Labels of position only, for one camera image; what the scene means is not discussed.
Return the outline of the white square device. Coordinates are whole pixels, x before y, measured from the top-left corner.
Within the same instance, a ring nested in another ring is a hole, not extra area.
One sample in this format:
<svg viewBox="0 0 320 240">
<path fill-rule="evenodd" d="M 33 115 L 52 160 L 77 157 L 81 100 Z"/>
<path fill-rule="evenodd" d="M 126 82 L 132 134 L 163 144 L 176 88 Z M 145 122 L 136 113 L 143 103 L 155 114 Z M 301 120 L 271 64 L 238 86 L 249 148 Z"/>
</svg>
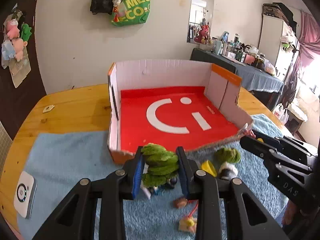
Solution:
<svg viewBox="0 0 320 240">
<path fill-rule="evenodd" d="M 22 171 L 14 194 L 14 208 L 22 218 L 28 219 L 31 216 L 36 188 L 36 179 Z"/>
</svg>

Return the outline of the cartoon figure round base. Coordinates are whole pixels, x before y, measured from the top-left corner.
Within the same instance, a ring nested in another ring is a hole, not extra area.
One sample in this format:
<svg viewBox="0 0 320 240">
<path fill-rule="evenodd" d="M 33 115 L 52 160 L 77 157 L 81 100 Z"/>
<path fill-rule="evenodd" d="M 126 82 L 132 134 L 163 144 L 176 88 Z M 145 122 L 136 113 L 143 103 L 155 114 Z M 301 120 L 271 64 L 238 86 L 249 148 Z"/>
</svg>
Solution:
<svg viewBox="0 0 320 240">
<path fill-rule="evenodd" d="M 177 176 L 167 179 L 167 181 L 164 184 L 158 185 L 158 186 L 146 187 L 142 181 L 140 188 L 145 194 L 146 198 L 150 200 L 152 196 L 161 196 L 165 191 L 173 190 L 177 182 L 178 182 Z"/>
</svg>

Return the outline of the yellow plastic lid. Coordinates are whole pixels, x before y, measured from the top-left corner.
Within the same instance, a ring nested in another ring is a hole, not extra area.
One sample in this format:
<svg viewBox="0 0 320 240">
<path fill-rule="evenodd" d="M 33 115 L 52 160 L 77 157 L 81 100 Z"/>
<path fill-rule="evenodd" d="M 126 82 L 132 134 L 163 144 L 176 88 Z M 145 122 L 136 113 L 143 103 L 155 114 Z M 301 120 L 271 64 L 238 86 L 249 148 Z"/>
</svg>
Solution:
<svg viewBox="0 0 320 240">
<path fill-rule="evenodd" d="M 206 160 L 201 164 L 201 169 L 211 174 L 213 177 L 217 177 L 217 171 L 210 160 Z"/>
</svg>

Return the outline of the dark wooden door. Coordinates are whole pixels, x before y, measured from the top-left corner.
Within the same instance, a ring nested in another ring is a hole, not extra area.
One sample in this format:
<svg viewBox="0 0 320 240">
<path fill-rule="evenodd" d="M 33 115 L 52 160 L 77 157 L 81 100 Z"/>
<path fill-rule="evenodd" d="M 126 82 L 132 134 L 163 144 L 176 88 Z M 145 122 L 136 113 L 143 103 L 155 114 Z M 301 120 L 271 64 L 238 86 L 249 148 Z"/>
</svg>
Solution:
<svg viewBox="0 0 320 240">
<path fill-rule="evenodd" d="M 14 139 L 46 95 L 35 42 L 37 0 L 1 0 L 1 124 Z"/>
</svg>

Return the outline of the small green plush ball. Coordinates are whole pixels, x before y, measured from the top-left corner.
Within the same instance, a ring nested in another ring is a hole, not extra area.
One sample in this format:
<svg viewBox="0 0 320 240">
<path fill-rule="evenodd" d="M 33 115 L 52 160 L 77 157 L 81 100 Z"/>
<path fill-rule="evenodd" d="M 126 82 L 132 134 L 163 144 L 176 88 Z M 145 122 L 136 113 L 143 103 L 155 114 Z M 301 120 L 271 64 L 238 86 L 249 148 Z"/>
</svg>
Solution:
<svg viewBox="0 0 320 240">
<path fill-rule="evenodd" d="M 228 162 L 231 164 L 239 163 L 241 154 L 236 148 L 221 148 L 214 153 L 216 159 L 220 163 Z"/>
</svg>

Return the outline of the pink curtain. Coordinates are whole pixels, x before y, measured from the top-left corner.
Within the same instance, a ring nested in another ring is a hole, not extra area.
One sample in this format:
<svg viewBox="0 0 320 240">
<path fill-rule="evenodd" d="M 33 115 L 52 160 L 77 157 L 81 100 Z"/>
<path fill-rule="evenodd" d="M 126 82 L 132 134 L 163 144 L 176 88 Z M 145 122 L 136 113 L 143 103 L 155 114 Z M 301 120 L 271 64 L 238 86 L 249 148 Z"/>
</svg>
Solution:
<svg viewBox="0 0 320 240">
<path fill-rule="evenodd" d="M 300 48 L 287 83 L 291 98 L 297 90 L 298 77 L 302 70 L 309 66 L 312 61 L 319 60 L 319 25 L 311 14 L 301 10 L 300 15 Z"/>
</svg>

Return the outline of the small white tag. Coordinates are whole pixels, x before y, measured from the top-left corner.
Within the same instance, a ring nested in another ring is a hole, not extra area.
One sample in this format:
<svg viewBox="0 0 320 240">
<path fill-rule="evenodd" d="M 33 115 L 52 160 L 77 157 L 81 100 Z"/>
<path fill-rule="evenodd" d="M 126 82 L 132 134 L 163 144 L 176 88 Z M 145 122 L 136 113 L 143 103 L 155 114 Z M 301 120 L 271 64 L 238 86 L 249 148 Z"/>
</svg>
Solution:
<svg viewBox="0 0 320 240">
<path fill-rule="evenodd" d="M 48 113 L 48 112 L 50 112 L 52 109 L 54 109 L 54 107 L 55 107 L 55 105 L 46 106 L 46 107 L 43 109 L 42 113 Z"/>
</svg>

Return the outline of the yellow small toy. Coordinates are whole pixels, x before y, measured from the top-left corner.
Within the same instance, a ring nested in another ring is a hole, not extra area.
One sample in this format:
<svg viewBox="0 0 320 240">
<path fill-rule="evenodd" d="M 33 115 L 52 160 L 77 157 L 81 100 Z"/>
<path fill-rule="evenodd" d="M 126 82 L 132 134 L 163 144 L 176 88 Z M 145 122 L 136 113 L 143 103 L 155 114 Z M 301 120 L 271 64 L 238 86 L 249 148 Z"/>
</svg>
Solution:
<svg viewBox="0 0 320 240">
<path fill-rule="evenodd" d="M 178 230 L 195 234 L 197 227 L 197 219 L 194 217 L 184 217 L 179 221 Z"/>
</svg>

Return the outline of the wall mirror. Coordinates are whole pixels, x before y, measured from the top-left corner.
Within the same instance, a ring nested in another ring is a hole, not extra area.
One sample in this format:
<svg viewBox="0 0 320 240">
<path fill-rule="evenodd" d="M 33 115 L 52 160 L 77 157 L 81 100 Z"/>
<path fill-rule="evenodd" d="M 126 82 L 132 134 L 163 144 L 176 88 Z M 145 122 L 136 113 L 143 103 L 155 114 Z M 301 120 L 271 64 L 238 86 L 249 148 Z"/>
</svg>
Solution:
<svg viewBox="0 0 320 240">
<path fill-rule="evenodd" d="M 210 35 L 214 12 L 214 0 L 191 0 L 189 22 L 188 22 L 188 43 L 200 43 L 194 38 L 202 30 L 202 25 L 207 25 L 208 35 Z"/>
</svg>

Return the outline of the round wooden table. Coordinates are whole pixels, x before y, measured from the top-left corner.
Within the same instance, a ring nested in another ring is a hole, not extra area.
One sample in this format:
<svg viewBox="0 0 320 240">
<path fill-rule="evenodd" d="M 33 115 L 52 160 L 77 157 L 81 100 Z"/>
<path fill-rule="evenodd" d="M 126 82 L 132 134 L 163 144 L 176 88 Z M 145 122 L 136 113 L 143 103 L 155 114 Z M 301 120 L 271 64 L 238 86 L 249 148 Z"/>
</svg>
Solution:
<svg viewBox="0 0 320 240">
<path fill-rule="evenodd" d="M 49 105 L 55 105 L 54 109 L 42 113 Z M 49 94 L 31 110 L 10 146 L 1 175 L 1 214 L 17 238 L 23 237 L 17 224 L 14 193 L 37 136 L 40 133 L 106 131 L 110 118 L 107 84 Z"/>
</svg>

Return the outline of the wooden stick red ribbon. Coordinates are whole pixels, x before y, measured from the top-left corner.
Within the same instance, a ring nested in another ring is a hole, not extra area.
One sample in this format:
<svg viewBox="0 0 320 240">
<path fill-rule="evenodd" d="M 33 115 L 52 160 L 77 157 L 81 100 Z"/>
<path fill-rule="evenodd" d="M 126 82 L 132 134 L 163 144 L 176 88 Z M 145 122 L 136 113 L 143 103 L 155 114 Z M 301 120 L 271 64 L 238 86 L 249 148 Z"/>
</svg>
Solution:
<svg viewBox="0 0 320 240">
<path fill-rule="evenodd" d="M 189 204 L 195 204 L 195 206 L 193 207 L 193 209 L 190 211 L 189 215 L 187 215 L 187 217 L 192 217 L 193 214 L 197 211 L 198 206 L 199 206 L 199 202 L 197 200 L 188 200 L 185 197 L 180 197 L 177 198 L 173 201 L 173 206 L 177 209 L 186 207 Z"/>
</svg>

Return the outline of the red dragon plush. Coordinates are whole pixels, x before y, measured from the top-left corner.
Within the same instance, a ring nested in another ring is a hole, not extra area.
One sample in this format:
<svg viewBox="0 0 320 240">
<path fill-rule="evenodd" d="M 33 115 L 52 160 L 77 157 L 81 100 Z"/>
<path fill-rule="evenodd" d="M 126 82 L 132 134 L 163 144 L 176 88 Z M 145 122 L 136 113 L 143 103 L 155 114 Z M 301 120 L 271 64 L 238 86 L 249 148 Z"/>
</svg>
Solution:
<svg viewBox="0 0 320 240">
<path fill-rule="evenodd" d="M 206 44 L 209 36 L 209 26 L 201 25 L 200 30 L 197 35 L 194 37 L 194 42 Z"/>
</svg>

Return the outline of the table with blue cloth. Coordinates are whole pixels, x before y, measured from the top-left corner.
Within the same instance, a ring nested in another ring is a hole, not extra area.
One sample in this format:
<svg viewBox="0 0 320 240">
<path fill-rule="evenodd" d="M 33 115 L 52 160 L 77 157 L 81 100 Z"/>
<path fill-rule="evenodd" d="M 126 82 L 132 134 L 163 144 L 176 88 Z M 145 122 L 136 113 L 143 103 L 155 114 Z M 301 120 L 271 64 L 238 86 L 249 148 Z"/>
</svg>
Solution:
<svg viewBox="0 0 320 240">
<path fill-rule="evenodd" d="M 247 64 L 242 65 L 221 55 L 194 48 L 190 59 L 217 64 L 242 78 L 241 86 L 262 102 L 269 110 L 274 110 L 282 95 L 284 83 L 278 78 Z"/>
</svg>

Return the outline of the green plush bundle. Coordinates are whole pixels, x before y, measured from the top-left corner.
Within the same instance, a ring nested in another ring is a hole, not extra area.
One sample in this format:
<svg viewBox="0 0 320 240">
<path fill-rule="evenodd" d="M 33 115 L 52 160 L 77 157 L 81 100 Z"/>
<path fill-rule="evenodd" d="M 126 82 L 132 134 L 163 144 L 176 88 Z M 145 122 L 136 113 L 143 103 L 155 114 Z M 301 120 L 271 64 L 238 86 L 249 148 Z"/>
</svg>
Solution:
<svg viewBox="0 0 320 240">
<path fill-rule="evenodd" d="M 177 176 L 179 163 L 176 153 L 152 143 L 143 146 L 141 153 L 148 166 L 142 176 L 146 187 L 162 185 L 167 179 Z"/>
</svg>

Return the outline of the black white socks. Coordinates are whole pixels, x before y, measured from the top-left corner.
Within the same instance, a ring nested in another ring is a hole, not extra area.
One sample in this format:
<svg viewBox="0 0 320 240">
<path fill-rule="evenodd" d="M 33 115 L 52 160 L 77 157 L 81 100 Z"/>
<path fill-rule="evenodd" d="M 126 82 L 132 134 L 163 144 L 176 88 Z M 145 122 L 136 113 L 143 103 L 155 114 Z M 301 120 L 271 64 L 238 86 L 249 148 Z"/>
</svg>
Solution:
<svg viewBox="0 0 320 240">
<path fill-rule="evenodd" d="M 238 170 L 237 168 L 231 164 L 231 163 L 228 163 L 228 162 L 224 162 L 221 166 L 220 166 L 220 169 L 219 169 L 219 172 L 218 172 L 218 178 L 219 179 L 222 179 L 222 180 L 227 180 L 227 181 L 230 181 L 232 180 L 233 178 L 236 178 L 238 176 Z"/>
</svg>

